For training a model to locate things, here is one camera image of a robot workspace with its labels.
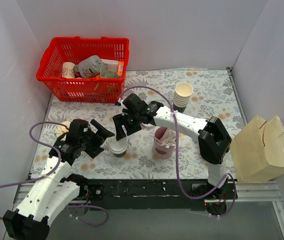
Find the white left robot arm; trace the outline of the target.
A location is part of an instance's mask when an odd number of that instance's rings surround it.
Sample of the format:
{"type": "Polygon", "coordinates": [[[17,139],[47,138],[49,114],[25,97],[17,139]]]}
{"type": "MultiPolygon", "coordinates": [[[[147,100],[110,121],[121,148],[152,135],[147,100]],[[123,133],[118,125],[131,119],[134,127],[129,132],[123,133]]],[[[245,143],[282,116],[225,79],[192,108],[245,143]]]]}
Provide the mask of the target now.
{"type": "Polygon", "coordinates": [[[4,214],[8,236],[15,240],[44,240],[54,219],[72,200],[85,201],[89,206],[91,200],[101,198],[103,186],[90,185],[78,174],[65,174],[82,152],[95,158],[104,151],[105,140],[113,136],[94,119],[74,119],[51,146],[40,178],[16,209],[4,214]]]}

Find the black single paper cup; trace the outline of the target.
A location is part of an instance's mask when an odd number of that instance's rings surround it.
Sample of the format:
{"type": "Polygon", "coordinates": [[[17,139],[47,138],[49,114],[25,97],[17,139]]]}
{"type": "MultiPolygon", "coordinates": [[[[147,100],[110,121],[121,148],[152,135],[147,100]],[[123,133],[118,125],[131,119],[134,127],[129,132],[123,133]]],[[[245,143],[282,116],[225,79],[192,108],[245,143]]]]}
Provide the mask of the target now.
{"type": "Polygon", "coordinates": [[[123,156],[126,155],[126,150],[113,151],[112,153],[113,153],[113,155],[114,155],[115,157],[121,158],[121,157],[123,157],[123,156]]]}

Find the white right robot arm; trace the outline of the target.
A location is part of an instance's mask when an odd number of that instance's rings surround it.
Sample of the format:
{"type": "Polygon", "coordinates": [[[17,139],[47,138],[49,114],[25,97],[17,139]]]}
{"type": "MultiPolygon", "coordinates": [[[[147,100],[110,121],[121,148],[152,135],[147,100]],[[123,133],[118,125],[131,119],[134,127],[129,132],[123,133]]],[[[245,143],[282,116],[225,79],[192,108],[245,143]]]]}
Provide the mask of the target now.
{"type": "Polygon", "coordinates": [[[180,112],[173,114],[170,108],[162,103],[146,103],[134,93],[115,104],[122,106],[122,113],[113,117],[117,141],[140,131],[141,124],[171,130],[178,126],[180,133],[198,141],[200,155],[209,163],[208,194],[219,199],[226,193],[226,180],[220,180],[226,174],[226,164],[223,160],[230,150],[232,139],[219,118],[196,118],[180,112]]]}

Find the white plastic cup lid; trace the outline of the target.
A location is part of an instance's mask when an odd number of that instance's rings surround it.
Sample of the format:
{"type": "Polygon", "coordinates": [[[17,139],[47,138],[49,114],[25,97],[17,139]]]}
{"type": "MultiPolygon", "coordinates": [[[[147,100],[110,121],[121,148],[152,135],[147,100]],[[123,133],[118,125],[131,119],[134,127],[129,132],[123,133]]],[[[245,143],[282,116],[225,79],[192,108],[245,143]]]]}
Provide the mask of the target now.
{"type": "Polygon", "coordinates": [[[127,150],[128,140],[127,138],[123,138],[121,140],[116,140],[115,138],[113,138],[109,140],[107,145],[111,152],[127,150]]]}

